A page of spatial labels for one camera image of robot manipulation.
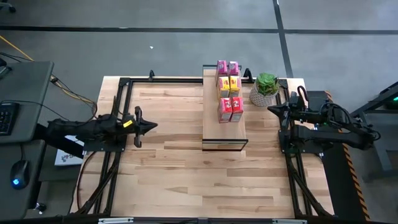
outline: computer mouse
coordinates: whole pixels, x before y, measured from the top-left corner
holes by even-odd
[[[29,161],[20,160],[12,165],[10,181],[16,190],[24,189],[29,184]]]

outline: wooden tabletop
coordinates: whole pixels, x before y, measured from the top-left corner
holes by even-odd
[[[304,85],[301,78],[287,80],[290,90]],[[110,112],[118,82],[119,77],[104,77],[98,114]],[[134,147],[134,136],[128,137],[112,216],[293,218],[286,162],[277,137],[279,121],[250,102],[250,88],[243,85],[249,139],[244,150],[202,152],[202,84],[135,83],[130,112],[140,106],[143,118],[159,125],[142,137],[142,148]],[[82,202],[98,185],[103,156],[102,152],[93,156],[83,173]],[[333,213],[321,160],[304,154],[303,164],[309,189]],[[71,212],[75,210],[76,200]]]

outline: floor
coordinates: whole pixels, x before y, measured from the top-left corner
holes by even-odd
[[[97,100],[105,75],[147,75],[153,70],[157,75],[199,76],[201,65],[214,64],[221,58],[237,60],[253,74],[269,72],[279,77],[304,78],[309,90],[330,90],[334,101],[348,111],[398,79],[395,0],[10,2],[17,13],[0,11],[0,25],[154,28],[113,33],[0,31],[33,59],[54,61],[54,74],[93,100]],[[280,9],[280,17],[275,18],[274,9]],[[161,28],[199,29],[184,32]],[[0,49],[18,54],[4,42],[0,42]],[[86,105],[53,86],[45,104],[70,119],[90,115]],[[44,111],[40,120],[45,123],[55,118]],[[352,149],[350,153],[358,177],[377,166],[371,151]],[[361,186],[371,219],[397,222],[398,181]],[[71,187],[68,189],[64,183],[46,187],[50,193],[41,197],[49,207],[57,207],[46,214],[67,213],[70,202],[64,195],[59,199],[59,194],[53,193],[69,192]]]

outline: yellow cable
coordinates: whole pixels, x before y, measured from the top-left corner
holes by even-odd
[[[5,39],[3,36],[0,35],[0,39],[2,39],[3,41],[5,41],[5,43],[9,44],[11,47],[13,47],[13,48],[16,49],[17,51],[19,51],[21,54],[25,55],[25,57],[27,57],[29,60],[31,60],[31,61],[34,62],[34,60],[33,60],[31,57],[29,57],[29,55],[25,54],[25,52],[23,52],[23,51],[22,51],[21,49],[19,49],[17,46],[15,46],[15,45],[12,44],[11,42],[9,42],[9,41],[8,41],[7,39]],[[64,87],[61,86],[61,84],[59,84],[58,82],[55,82],[55,84],[56,84],[58,87],[60,87],[61,90],[62,90],[65,94],[67,94],[68,96],[70,96],[70,97],[72,97],[72,98],[74,98],[74,99],[82,100],[82,101],[87,102],[87,103],[94,103],[94,102],[92,102],[91,100],[88,100],[88,99],[86,99],[86,98],[84,98],[84,97],[78,97],[78,96],[74,95],[73,93],[70,93],[69,91],[64,90]]]

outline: keyboard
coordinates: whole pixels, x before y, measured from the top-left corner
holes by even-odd
[[[0,105],[0,136],[11,135],[18,108],[19,103],[2,103]]]

